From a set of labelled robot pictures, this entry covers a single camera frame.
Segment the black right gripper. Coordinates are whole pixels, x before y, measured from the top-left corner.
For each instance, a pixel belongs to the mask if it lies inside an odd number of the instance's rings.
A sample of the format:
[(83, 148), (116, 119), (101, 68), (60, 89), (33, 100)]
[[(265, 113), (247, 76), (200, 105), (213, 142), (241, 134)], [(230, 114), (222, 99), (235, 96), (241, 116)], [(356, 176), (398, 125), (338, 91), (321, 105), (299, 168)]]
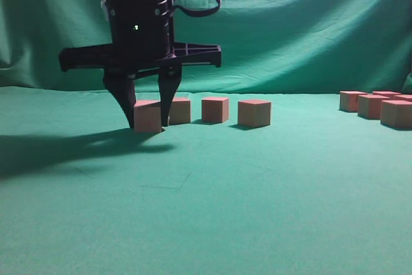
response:
[(182, 80), (181, 66), (221, 66), (220, 46), (175, 42), (174, 12), (180, 9), (190, 17), (206, 17), (220, 9), (221, 0), (215, 1), (214, 8), (190, 10), (174, 0), (102, 0), (112, 42), (62, 49), (61, 69), (105, 69), (104, 87), (121, 107), (131, 129), (135, 126), (135, 81), (128, 75), (141, 78), (160, 70), (161, 123), (168, 126), (171, 104)]

